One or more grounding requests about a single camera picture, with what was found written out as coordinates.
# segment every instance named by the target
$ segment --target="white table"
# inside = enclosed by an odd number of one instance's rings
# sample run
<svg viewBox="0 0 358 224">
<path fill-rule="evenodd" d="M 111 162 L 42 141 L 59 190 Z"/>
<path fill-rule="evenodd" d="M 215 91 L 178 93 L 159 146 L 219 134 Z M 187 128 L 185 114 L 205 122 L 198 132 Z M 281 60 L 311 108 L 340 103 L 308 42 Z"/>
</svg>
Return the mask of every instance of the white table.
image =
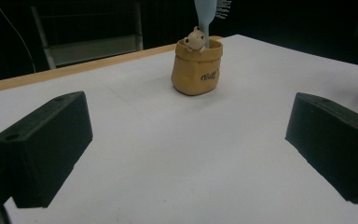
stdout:
<svg viewBox="0 0 358 224">
<path fill-rule="evenodd" d="M 87 95 L 94 139 L 47 209 L 18 223 L 357 223 L 284 140 L 298 91 L 358 112 L 358 65 L 245 36 L 221 40 L 217 88 L 171 83 L 174 52 L 0 91 L 0 132 L 48 100 Z"/>
</svg>

